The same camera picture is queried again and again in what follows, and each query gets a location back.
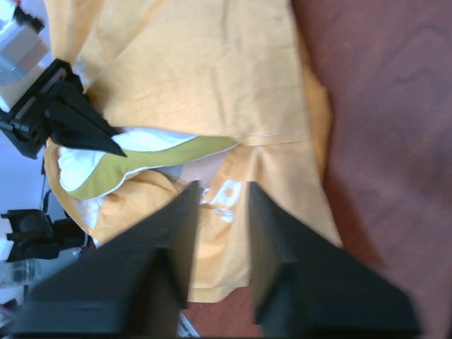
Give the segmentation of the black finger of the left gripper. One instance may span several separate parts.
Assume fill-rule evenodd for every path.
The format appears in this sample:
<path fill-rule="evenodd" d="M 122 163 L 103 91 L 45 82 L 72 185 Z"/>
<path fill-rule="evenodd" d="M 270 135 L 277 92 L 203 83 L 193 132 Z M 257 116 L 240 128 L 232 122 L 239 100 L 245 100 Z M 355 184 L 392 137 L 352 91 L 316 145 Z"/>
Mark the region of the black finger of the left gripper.
<path fill-rule="evenodd" d="M 59 80 L 49 89 L 50 104 L 44 116 L 50 124 L 86 138 L 111 138 L 117 130 L 91 105 L 73 84 Z"/>
<path fill-rule="evenodd" d="M 51 132 L 50 137 L 54 143 L 66 148 L 77 150 L 95 150 L 126 157 L 126 153 L 105 133 L 85 133 L 70 129 L 60 129 Z"/>

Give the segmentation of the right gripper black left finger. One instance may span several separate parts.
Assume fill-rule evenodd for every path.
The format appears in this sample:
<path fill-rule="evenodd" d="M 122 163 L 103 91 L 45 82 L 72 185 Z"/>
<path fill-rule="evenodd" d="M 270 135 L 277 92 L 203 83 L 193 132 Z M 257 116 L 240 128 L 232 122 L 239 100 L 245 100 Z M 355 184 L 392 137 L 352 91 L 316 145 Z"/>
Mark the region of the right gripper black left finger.
<path fill-rule="evenodd" d="M 166 206 L 36 285 L 12 338 L 176 338 L 188 301 L 201 190 Z"/>

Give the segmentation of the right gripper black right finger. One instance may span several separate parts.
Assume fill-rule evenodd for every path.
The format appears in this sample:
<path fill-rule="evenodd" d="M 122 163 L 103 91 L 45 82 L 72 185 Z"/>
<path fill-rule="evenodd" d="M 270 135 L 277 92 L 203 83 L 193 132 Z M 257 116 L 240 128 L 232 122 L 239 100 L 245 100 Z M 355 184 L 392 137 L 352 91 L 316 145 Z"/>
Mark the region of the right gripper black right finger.
<path fill-rule="evenodd" d="M 416 338 L 408 296 L 249 185 L 250 285 L 269 338 Z"/>

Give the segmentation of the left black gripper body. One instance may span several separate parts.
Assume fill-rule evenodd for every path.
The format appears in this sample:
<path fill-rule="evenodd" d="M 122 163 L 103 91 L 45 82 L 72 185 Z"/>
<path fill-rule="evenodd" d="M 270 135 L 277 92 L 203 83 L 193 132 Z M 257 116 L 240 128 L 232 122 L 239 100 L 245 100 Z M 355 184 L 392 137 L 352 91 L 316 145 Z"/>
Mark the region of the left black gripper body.
<path fill-rule="evenodd" d="M 45 112 L 57 100 L 57 91 L 52 87 L 58 82 L 69 84 L 76 93 L 83 94 L 80 77 L 70 63 L 55 59 L 8 112 L 1 111 L 1 131 L 25 157 L 36 159 L 51 135 Z"/>

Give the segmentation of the white pillow yellow edge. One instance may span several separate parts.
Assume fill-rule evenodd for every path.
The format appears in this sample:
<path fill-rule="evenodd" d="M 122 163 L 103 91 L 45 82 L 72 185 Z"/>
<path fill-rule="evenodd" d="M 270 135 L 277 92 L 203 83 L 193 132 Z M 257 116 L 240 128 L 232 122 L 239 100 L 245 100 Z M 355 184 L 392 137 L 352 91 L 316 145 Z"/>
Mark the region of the white pillow yellow edge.
<path fill-rule="evenodd" d="M 112 137 L 122 155 L 59 146 L 53 191 L 79 201 L 101 198 L 146 170 L 176 167 L 225 153 L 239 145 L 227 136 L 201 136 L 149 128 L 130 128 Z"/>

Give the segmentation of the yellow pillowcase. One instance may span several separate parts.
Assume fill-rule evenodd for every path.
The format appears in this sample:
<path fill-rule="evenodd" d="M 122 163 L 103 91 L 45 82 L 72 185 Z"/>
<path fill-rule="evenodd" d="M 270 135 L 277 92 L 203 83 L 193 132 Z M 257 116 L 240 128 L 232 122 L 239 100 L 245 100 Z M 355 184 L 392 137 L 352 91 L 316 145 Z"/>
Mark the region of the yellow pillowcase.
<path fill-rule="evenodd" d="M 203 193 L 191 302 L 219 302 L 249 284 L 249 182 L 341 245 L 321 185 L 331 111 L 289 1 L 47 1 L 45 8 L 53 56 L 73 63 L 119 133 L 149 128 L 239 143 L 146 170 L 101 198 L 52 190 L 97 245 L 192 181 Z"/>

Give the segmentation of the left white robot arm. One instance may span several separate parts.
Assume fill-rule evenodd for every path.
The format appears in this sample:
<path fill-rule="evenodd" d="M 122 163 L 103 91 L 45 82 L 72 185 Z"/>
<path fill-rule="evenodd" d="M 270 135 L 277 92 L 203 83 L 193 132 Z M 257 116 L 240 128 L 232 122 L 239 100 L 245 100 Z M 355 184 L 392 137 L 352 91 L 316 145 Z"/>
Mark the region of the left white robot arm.
<path fill-rule="evenodd" d="M 117 134 L 91 105 L 70 63 L 55 59 L 18 98 L 1 112 L 1 131 L 19 153 L 35 159 L 47 140 L 81 150 L 124 155 L 113 140 Z M 65 249 L 83 246 L 85 236 L 66 218 L 52 222 L 42 210 L 10 210 L 1 215 L 12 231 L 6 240 L 13 246 L 6 261 L 53 259 Z"/>

